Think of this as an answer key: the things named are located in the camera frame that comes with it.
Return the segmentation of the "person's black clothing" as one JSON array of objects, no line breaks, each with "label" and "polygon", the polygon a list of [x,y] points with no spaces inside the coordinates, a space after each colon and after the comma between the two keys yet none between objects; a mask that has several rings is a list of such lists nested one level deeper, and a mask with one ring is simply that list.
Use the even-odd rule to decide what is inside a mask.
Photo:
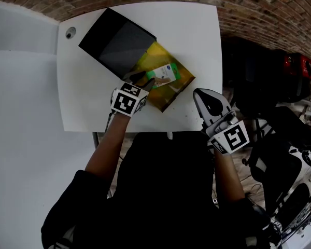
[{"label": "person's black clothing", "polygon": [[41,228],[44,249],[269,249],[248,199],[216,206],[202,134],[140,133],[117,187],[79,170]]}]

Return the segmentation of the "red bag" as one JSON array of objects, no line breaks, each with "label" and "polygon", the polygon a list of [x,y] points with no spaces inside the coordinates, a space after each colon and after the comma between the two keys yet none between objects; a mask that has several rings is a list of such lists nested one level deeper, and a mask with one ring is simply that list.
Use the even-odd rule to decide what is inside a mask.
[{"label": "red bag", "polygon": [[311,79],[311,59],[300,53],[286,54],[284,57],[284,73],[302,75]]}]

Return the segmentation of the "person's left forearm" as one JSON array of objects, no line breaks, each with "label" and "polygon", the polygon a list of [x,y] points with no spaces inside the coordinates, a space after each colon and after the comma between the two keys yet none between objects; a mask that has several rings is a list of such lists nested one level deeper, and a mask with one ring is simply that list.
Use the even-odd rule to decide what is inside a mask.
[{"label": "person's left forearm", "polygon": [[85,171],[111,184],[130,119],[129,116],[121,113],[114,115],[103,139],[88,161]]}]

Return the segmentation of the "green and white small box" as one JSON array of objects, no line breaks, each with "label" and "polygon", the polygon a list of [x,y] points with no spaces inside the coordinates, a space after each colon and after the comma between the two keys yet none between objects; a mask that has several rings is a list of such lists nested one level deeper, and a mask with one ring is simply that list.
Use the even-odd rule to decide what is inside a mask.
[{"label": "green and white small box", "polygon": [[146,76],[148,79],[155,79],[153,85],[154,89],[177,81],[181,78],[179,69],[175,63],[170,63],[148,71]]}]

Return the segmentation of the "black box with yellow interior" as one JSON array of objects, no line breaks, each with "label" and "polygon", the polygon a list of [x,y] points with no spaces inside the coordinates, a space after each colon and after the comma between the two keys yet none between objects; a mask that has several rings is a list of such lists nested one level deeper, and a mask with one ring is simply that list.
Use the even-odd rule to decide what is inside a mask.
[{"label": "black box with yellow interior", "polygon": [[[187,68],[157,42],[154,35],[110,8],[107,8],[92,25],[79,47],[121,80],[128,72],[147,73],[175,63],[181,78],[167,85],[152,88],[148,98],[161,112],[164,112],[195,79]],[[143,87],[149,80],[146,73],[133,85]]]}]

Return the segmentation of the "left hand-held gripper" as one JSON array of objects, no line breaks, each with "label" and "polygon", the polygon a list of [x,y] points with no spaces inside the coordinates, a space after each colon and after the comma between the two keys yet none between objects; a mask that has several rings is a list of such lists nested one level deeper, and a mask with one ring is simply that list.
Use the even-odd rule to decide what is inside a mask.
[{"label": "left hand-held gripper", "polygon": [[143,89],[132,84],[136,84],[145,75],[145,71],[133,71],[124,75],[118,87],[113,91],[111,97],[111,110],[132,117],[140,111],[147,100],[148,94],[155,83],[151,78],[144,85]]}]

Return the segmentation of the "person's right forearm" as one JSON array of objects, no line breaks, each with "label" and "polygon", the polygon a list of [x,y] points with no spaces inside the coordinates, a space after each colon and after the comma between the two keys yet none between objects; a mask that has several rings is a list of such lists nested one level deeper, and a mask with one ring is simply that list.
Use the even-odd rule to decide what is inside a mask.
[{"label": "person's right forearm", "polygon": [[220,206],[238,202],[245,198],[231,155],[222,155],[215,149],[216,194]]}]

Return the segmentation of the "white table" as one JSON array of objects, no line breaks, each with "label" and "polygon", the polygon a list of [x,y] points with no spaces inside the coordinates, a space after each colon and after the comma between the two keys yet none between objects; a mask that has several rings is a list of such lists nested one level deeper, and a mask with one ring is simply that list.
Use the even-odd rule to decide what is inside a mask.
[{"label": "white table", "polygon": [[[222,91],[222,54],[215,6],[186,2],[146,2],[114,10],[153,34],[158,43],[195,77],[161,112],[150,103],[136,113],[128,132],[199,131],[202,120],[193,101],[196,88]],[[88,55],[79,43],[102,14],[92,11],[59,25],[57,76],[65,131],[103,132],[110,113],[111,93],[119,78]],[[65,33],[76,28],[72,39]]]}]

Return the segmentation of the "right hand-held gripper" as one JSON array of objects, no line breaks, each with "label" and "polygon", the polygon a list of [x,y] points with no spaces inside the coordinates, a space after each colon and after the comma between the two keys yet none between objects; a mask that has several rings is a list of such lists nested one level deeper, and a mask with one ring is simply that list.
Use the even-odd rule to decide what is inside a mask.
[{"label": "right hand-held gripper", "polygon": [[230,111],[230,103],[222,94],[196,88],[193,99],[199,116],[203,118],[203,130],[209,137],[208,141],[218,152],[232,154],[249,143],[244,122],[238,120],[235,111]]}]

